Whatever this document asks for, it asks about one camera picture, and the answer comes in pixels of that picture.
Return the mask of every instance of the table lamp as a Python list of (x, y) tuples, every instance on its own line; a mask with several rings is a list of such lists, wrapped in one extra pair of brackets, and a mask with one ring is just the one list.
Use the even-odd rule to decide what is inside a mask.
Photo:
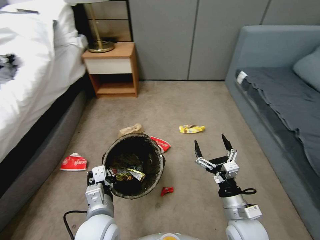
[(96, 2), (106, 2), (109, 0), (64, 0), (66, 3), (87, 3), (89, 12), (93, 22), (93, 29), (97, 38), (97, 41), (93, 43), (89, 43), (88, 51), (93, 53), (103, 53), (108, 52), (114, 49), (114, 43), (109, 41), (102, 41), (99, 35), (98, 26), (96, 22), (96, 17), (94, 15), (94, 11), (92, 9), (92, 3)]

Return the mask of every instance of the gray bed frame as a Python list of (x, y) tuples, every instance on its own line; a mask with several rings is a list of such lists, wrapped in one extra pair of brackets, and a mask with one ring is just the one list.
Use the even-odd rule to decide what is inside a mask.
[(272, 128), (236, 86), (235, 73), (242, 67), (291, 67), (319, 45), (320, 26), (243, 27), (225, 80), (243, 118), (314, 239), (320, 239), (320, 209), (314, 204)]
[(0, 231), (44, 183), (64, 155), (82, 115), (87, 96), (80, 91), (20, 175), (0, 198)]

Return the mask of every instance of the black cable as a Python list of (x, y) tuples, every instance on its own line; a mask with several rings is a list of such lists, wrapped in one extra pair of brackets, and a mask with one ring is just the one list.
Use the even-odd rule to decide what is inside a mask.
[(242, 194), (245, 194), (245, 195), (252, 195), (255, 193), (257, 193), (257, 190), (254, 188), (246, 188), (245, 190), (242, 191)]
[(63, 215), (63, 222), (64, 222), (64, 225), (66, 225), (66, 228), (67, 228), (67, 231), (70, 235), (70, 238), (72, 240), (74, 240), (74, 236), (70, 230), (70, 227), (68, 225), (68, 222), (67, 222), (67, 219), (66, 219), (66, 215), (69, 214), (69, 213), (87, 213), (87, 211), (81, 211), (81, 210), (72, 210), (72, 211), (69, 211), (69, 212), (66, 212), (64, 215)]
[(229, 184), (230, 187), (233, 187), (233, 186), (228, 182), (228, 180), (226, 179), (226, 177), (225, 177), (223, 174), (221, 174), (220, 176), (222, 177), (223, 180), (226, 181), (226, 183)]

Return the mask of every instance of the brass lamp base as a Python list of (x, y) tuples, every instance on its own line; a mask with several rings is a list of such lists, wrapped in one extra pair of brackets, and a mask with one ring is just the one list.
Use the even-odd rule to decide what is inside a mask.
[(93, 53), (103, 53), (103, 52), (109, 52), (114, 49), (113, 42), (109, 42), (109, 41), (100, 41), (100, 42), (101, 44), (99, 44), (98, 41), (89, 43), (88, 51)]

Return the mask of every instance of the white duvet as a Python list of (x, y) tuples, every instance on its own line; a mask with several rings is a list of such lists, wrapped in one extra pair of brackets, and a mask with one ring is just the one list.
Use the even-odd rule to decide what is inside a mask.
[[(23, 3), (27, 4), (23, 9), (39, 7), (39, 15), (0, 14), (0, 55), (14, 54), (18, 62), (14, 79), (0, 87), (0, 162), (85, 72), (81, 63), (84, 46), (75, 30), (70, 6), (62, 0), (42, 0), (55, 2), (56, 12), (51, 8), (51, 15), (41, 14), (45, 5), (36, 2), (39, 0), (31, 5)], [(10, 5), (1, 10), (15, 9)]]

